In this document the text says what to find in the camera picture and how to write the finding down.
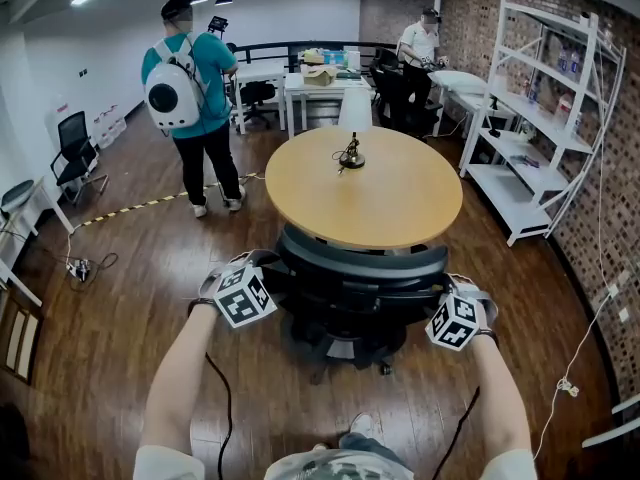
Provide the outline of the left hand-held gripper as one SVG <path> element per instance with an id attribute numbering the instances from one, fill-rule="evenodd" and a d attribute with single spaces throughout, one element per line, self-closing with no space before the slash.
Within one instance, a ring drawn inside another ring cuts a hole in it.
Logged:
<path id="1" fill-rule="evenodd" d="M 263 281 L 262 266 L 278 259 L 272 251 L 255 249 L 211 270 L 198 296 L 212 302 L 233 329 L 257 322 L 277 309 Z"/>

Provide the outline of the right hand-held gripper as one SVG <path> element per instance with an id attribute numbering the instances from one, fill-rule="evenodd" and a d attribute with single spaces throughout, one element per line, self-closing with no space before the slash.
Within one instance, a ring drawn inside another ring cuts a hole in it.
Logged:
<path id="1" fill-rule="evenodd" d="M 460 351 L 482 329 L 479 315 L 484 313 L 486 323 L 492 324 L 498 315 L 498 306 L 488 292 L 466 276 L 446 273 L 444 286 L 439 308 L 425 332 L 433 344 Z"/>

